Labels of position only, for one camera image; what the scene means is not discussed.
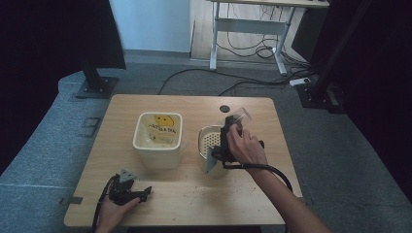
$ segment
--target desk leg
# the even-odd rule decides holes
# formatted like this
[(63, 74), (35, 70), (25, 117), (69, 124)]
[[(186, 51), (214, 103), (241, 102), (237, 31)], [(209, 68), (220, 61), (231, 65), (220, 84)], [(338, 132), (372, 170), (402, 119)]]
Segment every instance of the desk leg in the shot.
[(285, 27), (280, 37), (280, 41), (276, 48), (273, 48), (273, 53), (276, 59), (276, 63), (278, 64), (279, 72), (282, 76), (285, 76), (288, 72), (285, 68), (285, 64), (283, 62), (283, 58), (281, 56), (282, 47), (285, 43), (286, 36), (288, 35), (289, 28), (291, 27), (291, 22), (294, 14), (294, 7), (291, 7), (291, 12), (289, 14), (288, 20), (285, 22)]
[(216, 63), (217, 63), (217, 56), (218, 56), (218, 23), (219, 23), (219, 9), (221, 4), (218, 2), (216, 3), (216, 11), (215, 11), (215, 20), (213, 23), (213, 42), (212, 48), (210, 50), (210, 69), (216, 70)]

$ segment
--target forearm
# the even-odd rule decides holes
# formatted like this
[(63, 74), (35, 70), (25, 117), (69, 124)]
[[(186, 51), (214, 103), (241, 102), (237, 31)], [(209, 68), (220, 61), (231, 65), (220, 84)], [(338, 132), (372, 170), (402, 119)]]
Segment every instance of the forearm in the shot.
[(327, 226), (271, 172), (249, 170), (252, 178), (284, 219), (291, 233), (330, 232)]

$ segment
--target wooden table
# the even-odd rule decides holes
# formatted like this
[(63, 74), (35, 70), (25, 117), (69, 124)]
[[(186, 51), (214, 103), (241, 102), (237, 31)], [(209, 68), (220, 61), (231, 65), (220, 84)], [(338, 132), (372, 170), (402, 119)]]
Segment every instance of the wooden table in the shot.
[[(301, 197), (291, 156), (273, 101), (269, 98), (202, 97), (160, 95), (115, 95), (102, 121), (86, 166), (74, 193), (83, 198), (71, 204), (64, 223), (91, 226), (97, 200), (106, 182), (121, 169), (137, 175), (133, 190), (153, 187), (146, 203), (140, 204), (121, 223), (127, 226), (169, 225), (262, 225), (283, 224), (279, 213), (247, 172), (233, 170), (212, 179), (198, 165), (198, 133), (216, 125), (228, 114), (244, 107), (252, 121), (245, 126), (265, 143), (269, 164), (291, 181)], [(151, 171), (144, 167), (132, 147), (139, 115), (144, 112), (179, 113), (184, 134), (181, 165), (172, 170)]]
[[(215, 21), (213, 24), (213, 43), (210, 52), (210, 69), (217, 68), (218, 55), (218, 32), (240, 32), (240, 33), (258, 33), (265, 35), (279, 35), (279, 43), (277, 47), (273, 48), (273, 54), (281, 75), (285, 76), (288, 72), (285, 68), (284, 61), (281, 57), (282, 47), (288, 35), (291, 26), (294, 10), (296, 7), (300, 8), (327, 8), (329, 3), (327, 1), (319, 0), (209, 0), (216, 2)], [(268, 6), (282, 6), (291, 7), (288, 19), (282, 21), (264, 21), (264, 20), (250, 20), (239, 18), (224, 18), (219, 17), (221, 3), (237, 3), (250, 5), (268, 5)]]

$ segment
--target right hand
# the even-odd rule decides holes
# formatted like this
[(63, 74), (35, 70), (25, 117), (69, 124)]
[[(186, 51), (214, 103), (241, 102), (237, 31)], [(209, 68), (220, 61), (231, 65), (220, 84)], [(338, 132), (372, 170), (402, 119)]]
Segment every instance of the right hand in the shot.
[(230, 152), (241, 164), (265, 164), (267, 165), (266, 155), (263, 147), (258, 142), (256, 136), (251, 137), (249, 130), (243, 130), (243, 137), (238, 133), (239, 126), (233, 124), (229, 128), (226, 137)]

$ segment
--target desk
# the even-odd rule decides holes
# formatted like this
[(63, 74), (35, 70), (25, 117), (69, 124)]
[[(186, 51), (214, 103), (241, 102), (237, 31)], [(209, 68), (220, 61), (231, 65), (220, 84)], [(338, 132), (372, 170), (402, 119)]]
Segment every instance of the desk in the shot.
[[(273, 48), (274, 57), (281, 75), (285, 76), (288, 72), (285, 68), (284, 61), (281, 57), (282, 47), (288, 35), (291, 21), (296, 7), (301, 8), (327, 8), (329, 3), (327, 1), (321, 2), (319, 0), (209, 0), (216, 2), (215, 21), (213, 24), (213, 43), (210, 53), (210, 69), (217, 68), (217, 40), (218, 32), (241, 32), (241, 33), (258, 33), (267, 35), (280, 35), (277, 47)], [(264, 20), (250, 20), (238, 18), (224, 18), (219, 17), (221, 3), (238, 3), (251, 5), (269, 5), (269, 6), (283, 6), (291, 7), (288, 19), (285, 22), (281, 21), (264, 21)]]
[[(279, 213), (249, 174), (233, 170), (220, 179), (206, 177), (198, 165), (199, 131), (216, 125), (228, 114), (244, 107), (252, 121), (246, 128), (265, 143), (269, 164), (291, 181), (301, 197), (291, 156), (273, 104), (269, 98), (115, 95), (102, 121), (86, 166), (74, 193), (83, 198), (71, 204), (64, 223), (91, 226), (97, 200), (120, 169), (137, 176), (133, 189), (153, 187), (146, 203), (132, 210), (121, 223), (126, 226), (170, 225), (262, 225), (283, 224)], [(132, 139), (139, 115), (144, 112), (179, 113), (183, 117), (182, 163), (172, 170), (151, 171), (133, 150)]]

